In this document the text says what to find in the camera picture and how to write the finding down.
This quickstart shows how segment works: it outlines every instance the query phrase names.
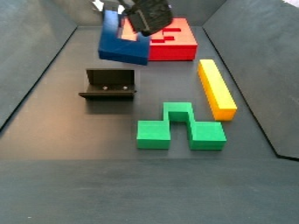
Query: green block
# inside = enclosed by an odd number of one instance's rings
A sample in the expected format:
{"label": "green block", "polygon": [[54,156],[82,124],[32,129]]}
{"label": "green block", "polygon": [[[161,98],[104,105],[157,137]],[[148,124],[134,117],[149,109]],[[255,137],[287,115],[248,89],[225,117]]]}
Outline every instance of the green block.
{"label": "green block", "polygon": [[137,149],[169,149],[170,127],[168,121],[138,121],[136,133]]}
{"label": "green block", "polygon": [[194,122],[190,126],[190,150],[221,150],[227,142],[220,122]]}
{"label": "green block", "polygon": [[189,102],[165,102],[162,104],[162,120],[169,122],[193,121],[192,104]]}

